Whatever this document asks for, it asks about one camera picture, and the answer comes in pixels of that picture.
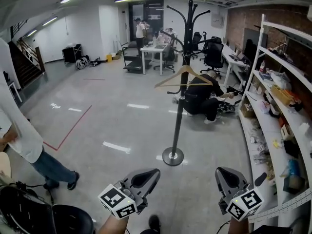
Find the black shoe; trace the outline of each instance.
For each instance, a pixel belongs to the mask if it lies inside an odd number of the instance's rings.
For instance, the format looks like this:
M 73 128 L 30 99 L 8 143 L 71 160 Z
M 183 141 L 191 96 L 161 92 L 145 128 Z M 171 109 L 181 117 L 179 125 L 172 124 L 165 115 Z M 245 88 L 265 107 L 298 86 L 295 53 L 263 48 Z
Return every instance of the black shoe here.
M 58 188 L 59 187 L 59 183 L 55 184 L 54 186 L 48 186 L 47 184 L 43 185 L 43 188 L 50 191 L 52 189 Z
M 159 223 L 159 217 L 157 215 L 150 216 L 150 219 L 148 220 L 148 225 L 151 230 L 154 230 L 160 233 L 160 223 Z
M 75 182 L 74 182 L 74 183 L 71 183 L 71 184 L 68 183 L 68 185 L 67 185 L 67 189 L 68 189 L 69 191 L 73 190 L 73 189 L 76 187 L 77 181 L 78 181 L 78 179 L 80 178 L 79 173 L 75 172 L 75 174 L 76 174 L 76 180 L 75 180 Z

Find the white marker cube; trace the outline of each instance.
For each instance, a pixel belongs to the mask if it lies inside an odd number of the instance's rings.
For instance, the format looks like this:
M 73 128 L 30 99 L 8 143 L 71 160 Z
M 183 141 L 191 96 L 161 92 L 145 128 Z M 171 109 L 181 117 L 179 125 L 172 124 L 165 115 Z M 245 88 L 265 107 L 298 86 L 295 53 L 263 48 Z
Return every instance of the white marker cube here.
M 257 188 L 235 197 L 229 203 L 226 211 L 232 215 L 237 221 L 242 221 L 249 216 L 255 214 L 264 200 Z
M 112 184 L 106 187 L 97 197 L 104 208 L 117 219 L 122 219 L 137 212 L 136 203 Z

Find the red floor marking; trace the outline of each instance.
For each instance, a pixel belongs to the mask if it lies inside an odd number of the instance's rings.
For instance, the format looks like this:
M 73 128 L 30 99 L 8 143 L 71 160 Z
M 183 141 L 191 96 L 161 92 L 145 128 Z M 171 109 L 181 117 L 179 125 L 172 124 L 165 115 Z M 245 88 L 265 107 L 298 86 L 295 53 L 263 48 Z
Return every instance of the red floor marking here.
M 83 115 L 79 118 L 79 120 L 76 122 L 76 124 L 72 127 L 72 129 L 69 131 L 69 133 L 66 135 L 66 137 L 62 140 L 62 142 L 60 143 L 60 145 L 58 146 L 58 148 L 55 148 L 51 145 L 49 145 L 48 143 L 46 142 L 43 142 L 44 144 L 46 144 L 48 147 L 52 148 L 53 150 L 55 151 L 58 151 L 61 147 L 61 145 L 64 143 L 64 141 L 67 139 L 67 137 L 70 135 L 70 133 L 72 132 L 72 130 L 76 127 L 76 125 L 79 123 L 79 121 L 82 119 L 82 117 L 85 116 L 85 114 L 89 111 L 89 109 L 91 108 L 92 106 L 90 106 L 86 112 L 83 113 Z
M 105 80 L 105 79 L 84 79 L 84 80 Z

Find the yellow bucket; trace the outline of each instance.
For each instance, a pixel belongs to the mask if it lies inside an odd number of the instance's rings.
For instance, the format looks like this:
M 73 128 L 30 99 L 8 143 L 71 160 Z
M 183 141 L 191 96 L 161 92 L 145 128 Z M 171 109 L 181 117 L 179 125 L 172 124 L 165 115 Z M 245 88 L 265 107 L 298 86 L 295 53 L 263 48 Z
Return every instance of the yellow bucket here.
M 112 55 L 107 55 L 106 58 L 107 58 L 108 62 L 113 61 L 113 56 Z

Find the clothes hanger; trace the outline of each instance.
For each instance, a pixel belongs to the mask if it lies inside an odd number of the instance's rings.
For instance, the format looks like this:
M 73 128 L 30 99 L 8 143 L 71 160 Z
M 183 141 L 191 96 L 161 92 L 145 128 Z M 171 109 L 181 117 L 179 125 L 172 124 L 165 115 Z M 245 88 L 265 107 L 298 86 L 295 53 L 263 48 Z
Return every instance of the clothes hanger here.
M 198 84 L 172 84 L 172 85 L 163 85 L 164 83 L 172 80 L 173 78 L 181 75 L 182 73 L 184 72 L 188 72 L 189 74 L 201 79 L 202 81 L 204 81 L 205 83 L 198 83 Z M 162 82 L 160 83 L 157 83 L 155 85 L 154 88 L 157 88 L 157 87 L 170 87 L 170 86 L 202 86 L 202 85 L 212 85 L 213 83 L 209 80 L 207 80 L 206 78 L 198 75 L 197 73 L 194 72 L 194 70 L 189 66 L 189 65 L 184 65 L 182 68 L 180 68 L 180 70 L 174 74 L 173 76 L 163 80 Z

